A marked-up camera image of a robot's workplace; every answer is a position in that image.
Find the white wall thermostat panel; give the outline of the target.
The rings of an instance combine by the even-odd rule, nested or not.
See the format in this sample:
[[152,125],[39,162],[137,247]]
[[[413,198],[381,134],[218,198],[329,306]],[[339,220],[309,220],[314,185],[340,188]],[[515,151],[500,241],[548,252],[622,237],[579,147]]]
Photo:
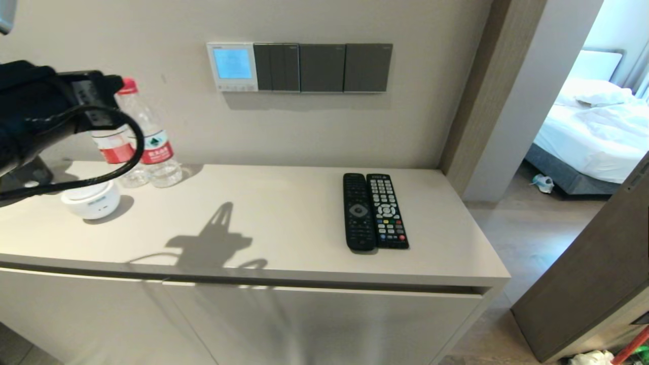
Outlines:
[[253,43],[206,43],[218,92],[257,92],[258,76]]

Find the plain black remote control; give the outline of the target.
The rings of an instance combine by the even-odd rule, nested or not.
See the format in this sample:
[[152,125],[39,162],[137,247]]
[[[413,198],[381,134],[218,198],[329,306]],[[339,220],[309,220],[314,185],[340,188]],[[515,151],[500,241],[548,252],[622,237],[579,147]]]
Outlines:
[[343,175],[344,223],[347,246],[352,251],[376,249],[375,217],[370,206],[366,178],[359,173]]

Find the black remote with coloured buttons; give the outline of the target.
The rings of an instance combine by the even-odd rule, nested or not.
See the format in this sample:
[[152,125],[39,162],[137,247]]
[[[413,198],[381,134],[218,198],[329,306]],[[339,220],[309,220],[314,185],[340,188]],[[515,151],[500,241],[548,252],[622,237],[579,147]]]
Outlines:
[[376,247],[410,249],[391,176],[368,174],[366,180],[375,217]]

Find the clear water bottle red cap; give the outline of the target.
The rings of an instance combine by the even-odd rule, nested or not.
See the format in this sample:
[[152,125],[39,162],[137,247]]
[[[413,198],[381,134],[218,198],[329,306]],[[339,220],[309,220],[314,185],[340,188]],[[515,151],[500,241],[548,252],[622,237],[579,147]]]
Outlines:
[[145,136],[140,163],[148,182],[158,189],[178,184],[183,179],[180,163],[174,159],[171,141],[159,116],[148,106],[133,78],[124,77],[117,93],[118,104],[139,125]]
[[[134,155],[135,147],[130,140],[131,131],[127,125],[111,131],[91,131],[95,142],[105,161],[114,167],[123,165]],[[148,176],[141,164],[121,175],[118,182],[126,189],[136,189],[148,184]]]

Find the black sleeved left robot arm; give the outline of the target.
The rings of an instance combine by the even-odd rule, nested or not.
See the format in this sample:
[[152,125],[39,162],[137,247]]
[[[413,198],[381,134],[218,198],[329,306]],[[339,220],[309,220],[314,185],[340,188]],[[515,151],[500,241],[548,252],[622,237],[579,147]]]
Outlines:
[[53,68],[25,60],[0,64],[0,176],[71,136],[74,126],[51,120],[69,108]]

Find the black countertop appliance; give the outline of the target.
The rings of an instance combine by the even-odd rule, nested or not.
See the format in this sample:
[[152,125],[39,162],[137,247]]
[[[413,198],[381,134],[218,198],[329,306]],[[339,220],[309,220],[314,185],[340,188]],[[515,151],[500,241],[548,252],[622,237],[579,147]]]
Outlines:
[[51,184],[53,173],[44,160],[37,156],[21,168],[0,176],[0,193]]

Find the beige narrow cabinet door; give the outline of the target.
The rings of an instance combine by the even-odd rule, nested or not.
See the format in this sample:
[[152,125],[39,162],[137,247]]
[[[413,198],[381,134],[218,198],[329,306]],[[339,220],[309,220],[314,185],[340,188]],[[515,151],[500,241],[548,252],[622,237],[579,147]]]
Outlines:
[[71,365],[217,365],[157,280],[0,269],[0,321]]

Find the beige cabinet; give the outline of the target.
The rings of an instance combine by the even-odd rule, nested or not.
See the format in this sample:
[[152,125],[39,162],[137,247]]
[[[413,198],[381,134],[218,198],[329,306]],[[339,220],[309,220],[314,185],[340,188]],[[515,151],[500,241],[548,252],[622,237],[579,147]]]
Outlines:
[[60,194],[0,208],[0,269],[166,283],[366,289],[482,297],[431,365],[510,280],[500,257],[434,170],[383,169],[410,249],[357,253],[345,240],[346,168],[206,165],[169,187],[122,189],[87,221]]

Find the beige wide cabinet door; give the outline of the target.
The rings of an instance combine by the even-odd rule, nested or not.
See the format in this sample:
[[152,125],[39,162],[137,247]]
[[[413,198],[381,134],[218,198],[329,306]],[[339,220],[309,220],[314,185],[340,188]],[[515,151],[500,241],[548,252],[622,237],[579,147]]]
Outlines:
[[219,365],[431,365],[476,294],[166,283]]

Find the light padded headboard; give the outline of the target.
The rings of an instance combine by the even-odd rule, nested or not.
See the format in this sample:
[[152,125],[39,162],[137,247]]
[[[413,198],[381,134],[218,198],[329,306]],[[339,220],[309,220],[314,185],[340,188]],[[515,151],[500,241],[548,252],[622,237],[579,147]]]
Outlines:
[[623,60],[624,53],[581,50],[575,60],[577,78],[610,81]]

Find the brown wooden door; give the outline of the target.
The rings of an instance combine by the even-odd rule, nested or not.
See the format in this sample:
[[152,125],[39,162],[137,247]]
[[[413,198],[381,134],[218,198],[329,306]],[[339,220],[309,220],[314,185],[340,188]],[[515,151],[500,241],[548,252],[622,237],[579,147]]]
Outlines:
[[649,152],[511,310],[541,363],[649,324]]

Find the pale curtain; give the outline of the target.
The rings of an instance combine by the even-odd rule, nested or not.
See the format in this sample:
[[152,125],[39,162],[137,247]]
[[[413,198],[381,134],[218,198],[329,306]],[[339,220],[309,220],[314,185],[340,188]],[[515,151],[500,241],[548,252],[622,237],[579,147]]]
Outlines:
[[623,87],[630,89],[636,99],[649,104],[649,44],[636,60]]

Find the white crumpled cloth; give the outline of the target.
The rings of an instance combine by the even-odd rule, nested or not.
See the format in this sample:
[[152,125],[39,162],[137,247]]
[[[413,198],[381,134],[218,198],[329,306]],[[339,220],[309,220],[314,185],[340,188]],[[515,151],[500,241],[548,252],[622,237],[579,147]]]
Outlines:
[[594,350],[573,356],[567,365],[613,365],[614,358],[614,354],[607,350]]

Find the red stick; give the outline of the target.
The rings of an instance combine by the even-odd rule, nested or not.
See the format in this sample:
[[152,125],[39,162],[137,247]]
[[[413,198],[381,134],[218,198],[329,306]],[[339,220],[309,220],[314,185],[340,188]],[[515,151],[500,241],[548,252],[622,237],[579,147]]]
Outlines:
[[628,345],[614,356],[612,361],[610,361],[611,365],[621,365],[621,363],[623,363],[629,356],[633,355],[636,349],[642,346],[642,344],[647,340],[649,340],[649,325],[646,325]]

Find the grey single wall switch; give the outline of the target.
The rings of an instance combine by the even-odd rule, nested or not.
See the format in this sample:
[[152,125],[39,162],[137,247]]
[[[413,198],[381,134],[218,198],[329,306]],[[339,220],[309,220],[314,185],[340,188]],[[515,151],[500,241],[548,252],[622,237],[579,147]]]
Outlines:
[[387,90],[392,44],[346,44],[343,92]]
[[343,92],[345,44],[299,44],[299,48],[301,92]]

